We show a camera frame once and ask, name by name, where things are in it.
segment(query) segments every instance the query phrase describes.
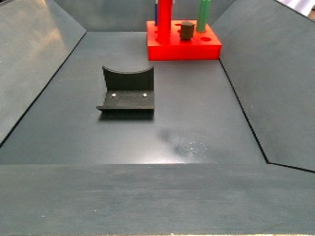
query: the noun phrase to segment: bin floor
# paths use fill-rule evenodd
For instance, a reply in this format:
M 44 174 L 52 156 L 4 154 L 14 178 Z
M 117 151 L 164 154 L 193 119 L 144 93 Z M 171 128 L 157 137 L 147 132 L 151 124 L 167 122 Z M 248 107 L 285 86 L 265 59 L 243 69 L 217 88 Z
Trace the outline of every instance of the bin floor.
M 102 65 L 155 66 L 155 114 L 104 117 Z M 88 33 L 0 150 L 1 164 L 264 163 L 219 61 L 148 62 L 145 33 Z

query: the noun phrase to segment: green rod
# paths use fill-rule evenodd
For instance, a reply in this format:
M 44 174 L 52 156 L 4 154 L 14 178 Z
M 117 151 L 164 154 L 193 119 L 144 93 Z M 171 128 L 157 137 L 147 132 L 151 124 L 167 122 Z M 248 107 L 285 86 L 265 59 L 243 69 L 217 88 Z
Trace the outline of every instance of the green rod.
M 200 7 L 199 7 L 199 16 L 196 22 L 196 32 L 205 32 L 205 25 L 209 17 L 209 10 L 211 10 L 211 1 L 212 0 L 200 0 Z

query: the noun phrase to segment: black plastic holder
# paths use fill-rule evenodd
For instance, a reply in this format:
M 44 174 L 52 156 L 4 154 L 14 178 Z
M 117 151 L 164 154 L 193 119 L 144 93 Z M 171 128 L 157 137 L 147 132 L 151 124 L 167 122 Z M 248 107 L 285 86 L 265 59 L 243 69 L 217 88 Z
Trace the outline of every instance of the black plastic holder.
M 100 111 L 153 111 L 153 67 L 134 73 L 102 67 L 102 75 L 106 93 Z

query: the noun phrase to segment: red block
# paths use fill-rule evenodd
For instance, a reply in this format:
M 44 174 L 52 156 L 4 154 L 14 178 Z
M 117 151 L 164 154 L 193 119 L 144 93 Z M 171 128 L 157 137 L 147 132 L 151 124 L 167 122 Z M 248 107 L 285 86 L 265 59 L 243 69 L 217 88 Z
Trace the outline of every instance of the red block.
M 195 31 L 191 41 L 181 41 L 181 22 L 195 20 L 172 20 L 168 42 L 157 41 L 157 27 L 153 21 L 147 22 L 148 27 L 148 57 L 151 61 L 177 60 L 215 60 L 220 57 L 221 42 L 219 41 L 211 27 L 207 25 L 205 32 Z

